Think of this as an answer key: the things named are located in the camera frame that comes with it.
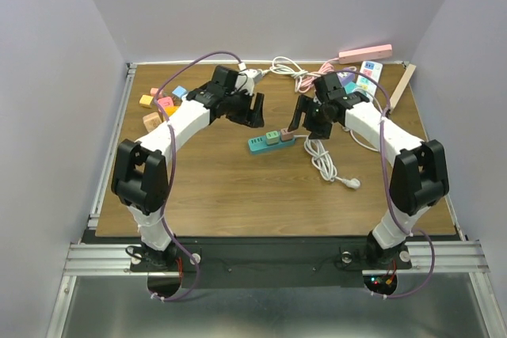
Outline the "peach cube plug adapter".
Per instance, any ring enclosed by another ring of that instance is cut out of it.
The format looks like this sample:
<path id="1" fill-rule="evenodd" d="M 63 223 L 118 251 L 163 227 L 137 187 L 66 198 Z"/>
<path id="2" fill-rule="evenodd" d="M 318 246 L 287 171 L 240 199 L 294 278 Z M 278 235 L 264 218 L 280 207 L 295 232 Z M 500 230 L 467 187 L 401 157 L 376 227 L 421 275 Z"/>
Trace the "peach cube plug adapter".
<path id="1" fill-rule="evenodd" d="M 145 115 L 143 118 L 143 125 L 146 128 L 148 133 L 154 131 L 159 125 L 162 124 L 163 119 L 159 115 L 158 112 L 152 112 L 148 115 Z"/>

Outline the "yellow cube plug adapter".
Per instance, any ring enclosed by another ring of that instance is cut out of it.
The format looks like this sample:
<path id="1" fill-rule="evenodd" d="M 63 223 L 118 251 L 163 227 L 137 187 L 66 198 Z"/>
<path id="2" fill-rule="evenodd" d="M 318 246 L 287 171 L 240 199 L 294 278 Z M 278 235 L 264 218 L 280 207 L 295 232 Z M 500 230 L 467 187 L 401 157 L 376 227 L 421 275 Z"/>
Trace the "yellow cube plug adapter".
<path id="1" fill-rule="evenodd" d="M 166 106 L 163 108 L 165 114 L 168 116 L 168 117 L 171 117 L 177 110 L 179 109 L 179 106 Z"/>

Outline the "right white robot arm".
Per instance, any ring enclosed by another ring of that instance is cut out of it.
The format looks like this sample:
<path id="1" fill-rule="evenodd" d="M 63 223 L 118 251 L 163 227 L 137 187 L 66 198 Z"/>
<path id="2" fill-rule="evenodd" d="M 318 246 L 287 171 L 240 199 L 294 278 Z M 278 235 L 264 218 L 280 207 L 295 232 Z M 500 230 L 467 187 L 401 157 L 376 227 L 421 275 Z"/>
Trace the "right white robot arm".
<path id="1" fill-rule="evenodd" d="M 379 151 L 387 211 L 368 234 L 364 257 L 370 265 L 382 267 L 396 255 L 418 219 L 448 194 L 444 147 L 403 130 L 363 93 L 347 93 L 336 72 L 318 76 L 313 85 L 314 97 L 299 96 L 288 129 L 304 127 L 310 139 L 322 140 L 338 123 Z"/>

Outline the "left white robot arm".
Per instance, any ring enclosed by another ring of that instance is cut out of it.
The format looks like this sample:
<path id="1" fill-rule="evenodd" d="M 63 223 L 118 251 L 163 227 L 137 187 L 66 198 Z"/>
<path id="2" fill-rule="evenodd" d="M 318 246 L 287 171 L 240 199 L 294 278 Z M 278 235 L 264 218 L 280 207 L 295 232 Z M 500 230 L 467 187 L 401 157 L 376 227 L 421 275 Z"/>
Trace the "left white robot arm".
<path id="1" fill-rule="evenodd" d="M 135 141 L 119 144 L 111 188 L 130 211 L 141 236 L 140 249 L 132 250 L 130 257 L 160 270 L 175 264 L 178 249 L 164 215 L 176 153 L 222 116 L 239 125 L 263 127 L 264 96 L 254 91 L 263 76 L 259 69 L 217 66 L 210 81 L 183 96 L 168 120 Z"/>

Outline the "pink power strip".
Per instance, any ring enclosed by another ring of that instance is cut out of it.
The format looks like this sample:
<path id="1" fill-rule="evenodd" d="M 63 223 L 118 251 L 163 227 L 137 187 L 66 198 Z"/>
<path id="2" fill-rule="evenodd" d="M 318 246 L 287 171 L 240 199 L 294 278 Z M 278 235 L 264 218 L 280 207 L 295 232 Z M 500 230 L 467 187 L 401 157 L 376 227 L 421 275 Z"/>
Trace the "pink power strip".
<path id="1" fill-rule="evenodd" d="M 392 53 L 393 47 L 391 44 L 340 51 L 336 57 L 325 61 L 317 71 L 297 74 L 295 77 L 295 91 L 297 93 L 308 92 L 312 88 L 313 78 L 317 74 L 327 74 L 333 71 L 335 63 L 344 65 L 371 59 L 385 59 L 391 57 Z"/>

